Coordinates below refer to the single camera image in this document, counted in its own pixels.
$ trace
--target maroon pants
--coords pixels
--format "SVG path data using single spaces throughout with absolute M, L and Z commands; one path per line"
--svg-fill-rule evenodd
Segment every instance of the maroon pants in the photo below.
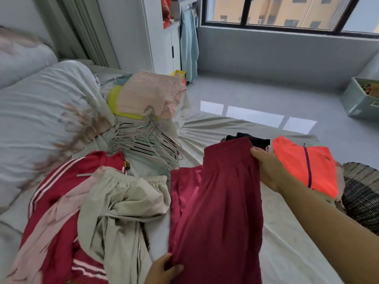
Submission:
M 204 164 L 171 172 L 169 252 L 175 284 L 260 284 L 263 214 L 249 138 L 204 150 Z

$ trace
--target tiled floor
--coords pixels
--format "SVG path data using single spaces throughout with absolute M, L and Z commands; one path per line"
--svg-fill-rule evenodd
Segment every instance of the tiled floor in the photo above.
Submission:
M 349 118 L 334 92 L 200 73 L 188 96 L 194 110 L 315 134 L 337 161 L 379 169 L 379 120 Z

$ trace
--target hand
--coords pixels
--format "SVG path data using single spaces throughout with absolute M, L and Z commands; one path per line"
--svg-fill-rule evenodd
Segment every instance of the hand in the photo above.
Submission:
M 176 265 L 165 271 L 164 266 L 170 260 L 171 254 L 166 253 L 154 261 L 146 276 L 145 284 L 169 284 L 173 278 L 178 276 L 184 269 L 183 265 Z
M 291 174 L 284 168 L 283 164 L 273 153 L 253 147 L 250 149 L 253 157 L 259 160 L 261 181 L 275 192 L 279 191 L 279 185 L 284 178 Z

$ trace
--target building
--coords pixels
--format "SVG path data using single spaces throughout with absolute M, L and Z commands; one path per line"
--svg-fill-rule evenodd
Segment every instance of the building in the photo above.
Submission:
M 214 0 L 213 21 L 240 23 L 244 1 Z M 252 0 L 248 23 L 332 30 L 348 1 Z

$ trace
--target person's left hand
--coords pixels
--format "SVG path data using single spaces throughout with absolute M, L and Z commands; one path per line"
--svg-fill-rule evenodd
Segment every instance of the person's left hand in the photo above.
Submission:
M 183 270 L 183 265 L 175 265 L 165 271 L 164 266 L 170 260 L 171 254 L 167 253 L 154 261 L 147 274 L 145 284 L 169 284 L 173 278 L 178 276 Z

